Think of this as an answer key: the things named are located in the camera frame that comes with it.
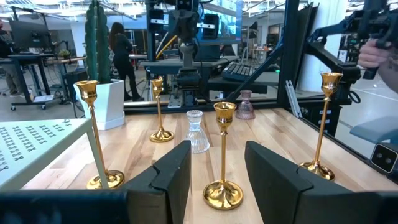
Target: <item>keyboard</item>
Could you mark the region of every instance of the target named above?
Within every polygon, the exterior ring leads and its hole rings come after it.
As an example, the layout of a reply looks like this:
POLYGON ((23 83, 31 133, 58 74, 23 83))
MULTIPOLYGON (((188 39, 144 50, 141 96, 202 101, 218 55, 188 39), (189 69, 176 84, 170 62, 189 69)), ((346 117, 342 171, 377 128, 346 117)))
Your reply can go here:
POLYGON ((245 81, 255 70, 252 66, 231 62, 221 72, 221 77, 229 80, 245 81))

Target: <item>white pot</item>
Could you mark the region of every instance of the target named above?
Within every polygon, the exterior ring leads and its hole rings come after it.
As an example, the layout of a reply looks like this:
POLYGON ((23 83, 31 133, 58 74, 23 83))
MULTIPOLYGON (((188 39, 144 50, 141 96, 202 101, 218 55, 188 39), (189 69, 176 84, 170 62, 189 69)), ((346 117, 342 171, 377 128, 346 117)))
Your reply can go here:
MULTIPOLYGON (((109 84, 96 87, 97 99, 94 102, 94 112, 98 130, 108 130, 124 124, 124 81, 111 80, 109 84)), ((79 88, 73 84, 76 97, 85 110, 86 118, 91 118, 88 105, 81 99, 79 88)))

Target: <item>camera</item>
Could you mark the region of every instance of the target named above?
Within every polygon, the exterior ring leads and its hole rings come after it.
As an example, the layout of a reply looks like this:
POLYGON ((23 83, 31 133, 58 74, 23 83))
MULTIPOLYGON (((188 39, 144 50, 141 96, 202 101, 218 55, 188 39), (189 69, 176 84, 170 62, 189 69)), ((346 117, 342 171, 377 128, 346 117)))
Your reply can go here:
POLYGON ((370 159, 371 166, 389 179, 398 182, 398 146, 390 143, 376 144, 370 159))

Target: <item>white wall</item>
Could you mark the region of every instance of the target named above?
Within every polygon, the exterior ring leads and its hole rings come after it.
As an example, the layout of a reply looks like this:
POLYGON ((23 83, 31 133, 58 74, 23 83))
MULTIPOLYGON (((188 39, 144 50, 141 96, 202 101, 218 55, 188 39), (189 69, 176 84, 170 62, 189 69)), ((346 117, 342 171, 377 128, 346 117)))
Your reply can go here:
POLYGON ((284 14, 283 13, 270 13, 267 17, 260 18, 259 17, 243 17, 242 26, 250 26, 254 22, 258 23, 259 31, 261 26, 261 39, 257 39, 258 44, 266 44, 267 35, 268 35, 268 27, 274 24, 284 23, 284 14))

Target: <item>computer screen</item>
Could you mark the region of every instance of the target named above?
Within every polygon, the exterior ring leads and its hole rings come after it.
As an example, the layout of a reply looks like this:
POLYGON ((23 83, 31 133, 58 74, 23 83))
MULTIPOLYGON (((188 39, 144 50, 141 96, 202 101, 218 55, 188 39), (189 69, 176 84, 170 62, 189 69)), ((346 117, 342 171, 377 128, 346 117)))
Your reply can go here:
POLYGON ((44 24, 33 22, 10 21, 12 37, 16 47, 28 48, 48 48, 51 46, 49 41, 49 30, 44 24))
POLYGON ((204 12, 199 7, 198 13, 216 14, 219 18, 218 36, 215 40, 206 40, 203 38, 203 29, 200 29, 197 38, 200 44, 238 44, 241 42, 242 32, 242 1, 237 0, 213 0, 209 4, 204 4, 204 12))

